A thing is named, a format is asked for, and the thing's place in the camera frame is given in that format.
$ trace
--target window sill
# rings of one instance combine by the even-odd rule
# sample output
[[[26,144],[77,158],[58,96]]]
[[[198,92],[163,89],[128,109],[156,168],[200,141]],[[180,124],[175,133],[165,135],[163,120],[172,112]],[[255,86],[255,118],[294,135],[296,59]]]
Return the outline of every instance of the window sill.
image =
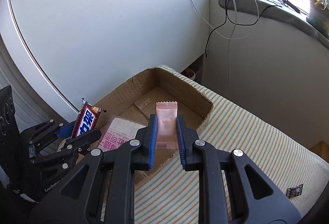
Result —
[[[257,9],[254,0],[235,0],[236,9],[239,12],[244,12],[248,14],[253,14],[257,16]],[[219,6],[225,9],[225,0],[218,0]],[[266,0],[257,0],[259,13],[261,13],[267,6],[274,5],[274,3],[268,2]],[[229,0],[227,4],[228,10],[234,10],[232,0]],[[284,22],[290,24],[291,26],[299,29],[305,34],[314,37],[327,49],[329,49],[329,40],[321,34],[317,29],[312,25],[307,23],[306,15],[298,14],[294,10],[287,8],[285,6],[280,7],[271,7],[268,8],[262,15],[264,18],[273,19],[276,21]]]

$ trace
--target white wall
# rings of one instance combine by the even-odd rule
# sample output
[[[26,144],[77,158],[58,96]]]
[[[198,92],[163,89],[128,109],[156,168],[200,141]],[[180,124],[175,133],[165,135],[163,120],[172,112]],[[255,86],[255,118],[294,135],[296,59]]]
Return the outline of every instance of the white wall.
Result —
[[[39,71],[76,108],[81,97],[96,103],[146,68],[166,64],[182,71],[202,54],[209,32],[190,0],[10,1]],[[193,1],[208,19],[209,0]],[[21,63],[17,48],[7,48]],[[28,75],[30,69],[25,73],[31,85],[39,84]],[[54,99],[39,94],[56,106]]]
[[[218,0],[210,0],[211,25],[225,19]],[[229,11],[234,20],[234,12]],[[256,16],[238,13],[238,23],[253,23]],[[219,32],[229,37],[233,24]],[[205,60],[204,85],[260,117],[310,148],[329,143],[329,50],[296,28],[261,18],[255,26],[237,26],[230,45],[212,34]]]

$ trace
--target candy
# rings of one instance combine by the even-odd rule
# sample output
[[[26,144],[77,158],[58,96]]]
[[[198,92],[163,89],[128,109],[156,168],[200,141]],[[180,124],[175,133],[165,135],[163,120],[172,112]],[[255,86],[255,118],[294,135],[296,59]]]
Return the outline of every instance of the candy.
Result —
[[[177,102],[157,102],[156,112],[158,117],[157,148],[177,149]]]
[[[75,122],[71,138],[80,136],[95,128],[101,112],[106,112],[106,110],[92,106],[82,98],[82,106],[77,121]]]

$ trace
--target chocolate bar wrapper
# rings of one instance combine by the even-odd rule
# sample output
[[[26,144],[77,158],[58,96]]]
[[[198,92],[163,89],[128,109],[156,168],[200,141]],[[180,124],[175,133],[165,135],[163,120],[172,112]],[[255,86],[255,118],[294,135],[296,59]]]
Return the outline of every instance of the chocolate bar wrapper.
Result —
[[[95,128],[101,112],[106,112],[106,110],[92,106],[82,98],[82,106],[70,138],[75,138]]]

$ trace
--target cardboard box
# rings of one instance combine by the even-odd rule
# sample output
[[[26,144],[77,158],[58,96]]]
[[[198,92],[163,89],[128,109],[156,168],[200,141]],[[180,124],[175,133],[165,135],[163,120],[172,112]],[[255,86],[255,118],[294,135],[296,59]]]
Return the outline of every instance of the cardboard box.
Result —
[[[98,119],[97,128],[103,127],[111,115],[148,125],[151,114],[156,114],[156,102],[177,101],[178,114],[186,126],[198,133],[208,123],[212,102],[190,84],[160,68],[152,68],[133,76],[99,101],[96,106],[106,109]],[[175,150],[156,149],[152,174],[173,156]]]

